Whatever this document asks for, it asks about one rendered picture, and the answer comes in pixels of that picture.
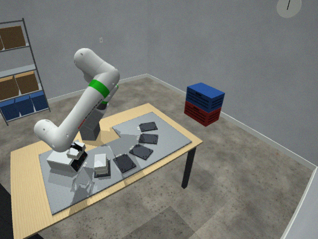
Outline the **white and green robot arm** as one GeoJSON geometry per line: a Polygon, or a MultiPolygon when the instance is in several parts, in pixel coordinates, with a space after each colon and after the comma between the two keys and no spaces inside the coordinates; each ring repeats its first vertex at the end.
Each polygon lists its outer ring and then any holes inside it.
{"type": "Polygon", "coordinates": [[[74,63],[84,71],[84,79],[89,86],[59,127],[48,119],[42,119],[34,126],[35,136],[59,153],[70,148],[80,128],[95,109],[106,109],[120,80],[118,70],[90,49],[79,49],[74,55],[74,63]]]}

